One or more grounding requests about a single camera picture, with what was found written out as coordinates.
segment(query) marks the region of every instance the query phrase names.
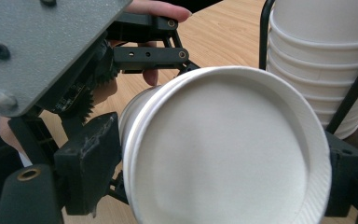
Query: wooden table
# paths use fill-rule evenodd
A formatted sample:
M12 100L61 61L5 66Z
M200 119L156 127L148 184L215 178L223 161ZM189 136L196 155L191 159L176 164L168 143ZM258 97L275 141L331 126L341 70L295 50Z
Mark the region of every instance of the wooden table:
M180 24L179 35L190 59L201 67L217 65L246 65L258 67L259 20L262 0L225 0L194 14ZM161 70L159 84L177 75L176 70ZM122 112L132 97L148 88L140 75L119 75L118 92L97 105L93 117L117 111ZM59 146L64 137L60 120L47 112L42 114ZM325 218L323 224L354 223L357 216L352 209L346 218ZM68 217L66 223L136 223L131 209L113 198L103 198L97 209L97 217Z

